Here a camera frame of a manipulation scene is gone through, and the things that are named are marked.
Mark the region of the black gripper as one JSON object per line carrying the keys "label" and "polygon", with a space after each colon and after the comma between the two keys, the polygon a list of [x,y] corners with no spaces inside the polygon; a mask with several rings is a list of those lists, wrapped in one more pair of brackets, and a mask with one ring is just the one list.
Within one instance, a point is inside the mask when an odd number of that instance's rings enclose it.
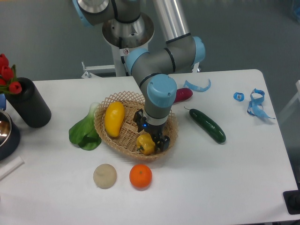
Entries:
{"label": "black gripper", "polygon": [[144,117],[143,109],[138,110],[134,114],[133,121],[137,125],[137,131],[145,132],[151,135],[151,138],[155,144],[155,152],[163,152],[168,149],[170,138],[166,135],[163,135],[163,128],[165,126],[167,117],[162,119],[155,119],[152,117]]}

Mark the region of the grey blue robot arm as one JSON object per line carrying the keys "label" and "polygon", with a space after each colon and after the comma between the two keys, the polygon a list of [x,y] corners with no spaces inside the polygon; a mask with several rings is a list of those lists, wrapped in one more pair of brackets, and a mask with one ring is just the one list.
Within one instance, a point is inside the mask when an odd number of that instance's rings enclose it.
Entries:
{"label": "grey blue robot arm", "polygon": [[140,10],[138,0],[75,0],[73,5],[86,26],[102,24],[106,41],[118,49],[114,58],[118,75],[131,75],[144,98],[143,109],[134,115],[138,130],[151,135],[159,150],[166,150],[170,138],[163,134],[177,85],[170,74],[194,66],[205,57],[199,37],[190,34],[180,1],[156,0],[166,48],[150,53],[146,45],[154,34],[152,20]]}

